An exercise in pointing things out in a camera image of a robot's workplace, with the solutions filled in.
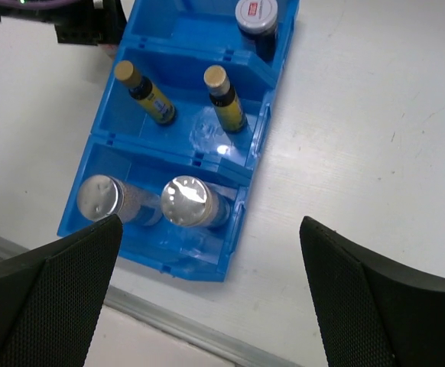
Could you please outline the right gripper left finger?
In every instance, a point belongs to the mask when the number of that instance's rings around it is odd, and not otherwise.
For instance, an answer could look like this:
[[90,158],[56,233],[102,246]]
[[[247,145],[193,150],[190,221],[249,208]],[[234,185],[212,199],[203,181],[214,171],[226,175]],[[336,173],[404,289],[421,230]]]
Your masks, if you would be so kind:
[[0,366],[82,366],[122,240],[116,215],[0,261]]

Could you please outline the small yellow-label bottle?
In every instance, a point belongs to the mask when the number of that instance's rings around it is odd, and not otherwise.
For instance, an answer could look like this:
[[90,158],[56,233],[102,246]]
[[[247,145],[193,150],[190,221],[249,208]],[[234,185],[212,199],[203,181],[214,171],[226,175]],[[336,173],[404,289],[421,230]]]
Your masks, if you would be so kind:
[[247,118],[226,70],[220,65],[212,65],[204,72],[203,81],[222,129],[229,133],[243,130]]
[[156,123],[169,125],[174,122],[177,113],[174,104],[131,61],[118,62],[114,68],[114,75]]

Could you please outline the white-lid spice jar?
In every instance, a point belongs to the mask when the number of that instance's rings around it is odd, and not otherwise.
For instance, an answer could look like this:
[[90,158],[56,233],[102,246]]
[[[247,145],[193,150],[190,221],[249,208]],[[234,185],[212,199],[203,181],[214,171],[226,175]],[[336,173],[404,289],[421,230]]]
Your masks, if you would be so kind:
[[235,7],[235,19],[242,36],[255,46],[265,62],[274,58],[278,39],[278,2],[241,0]]

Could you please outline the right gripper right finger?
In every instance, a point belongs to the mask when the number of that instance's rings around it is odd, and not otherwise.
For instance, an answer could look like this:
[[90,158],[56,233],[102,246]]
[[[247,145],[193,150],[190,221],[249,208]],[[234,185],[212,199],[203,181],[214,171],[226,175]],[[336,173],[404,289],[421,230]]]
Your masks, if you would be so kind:
[[330,366],[445,366],[445,278],[306,216],[300,246]]

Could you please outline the silver-top white canister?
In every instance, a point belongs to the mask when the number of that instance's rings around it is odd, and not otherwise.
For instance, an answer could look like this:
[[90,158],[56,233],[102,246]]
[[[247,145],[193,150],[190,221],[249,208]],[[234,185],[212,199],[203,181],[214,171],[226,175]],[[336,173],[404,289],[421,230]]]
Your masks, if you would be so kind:
[[153,226],[162,217],[157,194],[103,174],[92,175],[80,185],[76,204],[93,222],[116,214],[124,224]]
[[229,219],[228,200],[198,177],[177,176],[161,193],[164,217],[182,227],[217,228]]

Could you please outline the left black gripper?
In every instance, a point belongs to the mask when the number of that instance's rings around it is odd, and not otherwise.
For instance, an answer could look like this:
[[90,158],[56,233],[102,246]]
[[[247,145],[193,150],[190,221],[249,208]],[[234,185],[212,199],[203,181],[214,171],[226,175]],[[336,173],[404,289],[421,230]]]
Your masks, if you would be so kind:
[[127,25],[119,0],[1,0],[3,18],[52,24],[58,43],[89,46],[119,45]]

